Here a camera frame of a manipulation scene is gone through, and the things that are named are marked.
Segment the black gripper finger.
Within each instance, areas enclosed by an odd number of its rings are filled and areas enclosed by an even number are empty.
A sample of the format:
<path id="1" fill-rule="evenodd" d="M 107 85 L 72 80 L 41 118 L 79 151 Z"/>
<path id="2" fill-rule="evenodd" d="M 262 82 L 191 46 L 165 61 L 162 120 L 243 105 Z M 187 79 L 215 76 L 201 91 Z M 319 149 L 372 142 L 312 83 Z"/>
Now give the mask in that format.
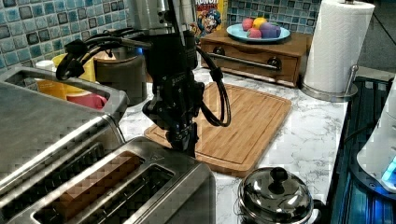
<path id="1" fill-rule="evenodd" d="M 165 136 L 173 150 L 195 157 L 195 145 L 199 139 L 195 122 L 180 132 L 168 131 Z"/>

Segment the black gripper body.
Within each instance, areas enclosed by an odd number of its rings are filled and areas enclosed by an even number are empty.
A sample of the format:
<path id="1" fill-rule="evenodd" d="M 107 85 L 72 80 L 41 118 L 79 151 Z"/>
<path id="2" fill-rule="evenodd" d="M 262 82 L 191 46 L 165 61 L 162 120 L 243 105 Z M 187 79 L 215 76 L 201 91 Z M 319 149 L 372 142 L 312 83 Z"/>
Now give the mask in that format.
<path id="1" fill-rule="evenodd" d="M 183 35 L 184 41 L 179 34 L 142 38 L 151 45 L 143 53 L 153 93 L 143 112 L 163 130 L 175 133 L 192 123 L 203 94 L 192 73 L 198 65 L 194 34 L 185 31 Z"/>

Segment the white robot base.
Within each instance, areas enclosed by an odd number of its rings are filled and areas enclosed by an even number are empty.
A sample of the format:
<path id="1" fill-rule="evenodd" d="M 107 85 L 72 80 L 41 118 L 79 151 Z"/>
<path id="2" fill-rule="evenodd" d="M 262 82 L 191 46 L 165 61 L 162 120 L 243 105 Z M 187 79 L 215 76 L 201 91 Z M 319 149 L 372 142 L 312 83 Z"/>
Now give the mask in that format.
<path id="1" fill-rule="evenodd" d="M 362 170 L 386 191 L 394 193 L 396 157 L 396 83 L 392 81 L 378 123 L 357 155 Z"/>

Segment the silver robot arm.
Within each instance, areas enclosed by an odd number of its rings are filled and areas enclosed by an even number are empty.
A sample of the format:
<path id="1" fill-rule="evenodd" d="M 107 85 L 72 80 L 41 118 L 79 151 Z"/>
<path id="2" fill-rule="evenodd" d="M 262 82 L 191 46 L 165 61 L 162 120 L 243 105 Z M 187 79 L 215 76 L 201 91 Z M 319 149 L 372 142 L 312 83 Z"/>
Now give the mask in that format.
<path id="1" fill-rule="evenodd" d="M 152 78 L 153 98 L 143 112 L 166 131 L 175 150 L 195 156 L 198 141 L 193 121 L 203 103 L 205 85 L 194 79 L 198 65 L 191 24 L 192 0 L 127 0 L 132 27 L 142 33 L 146 70 Z"/>

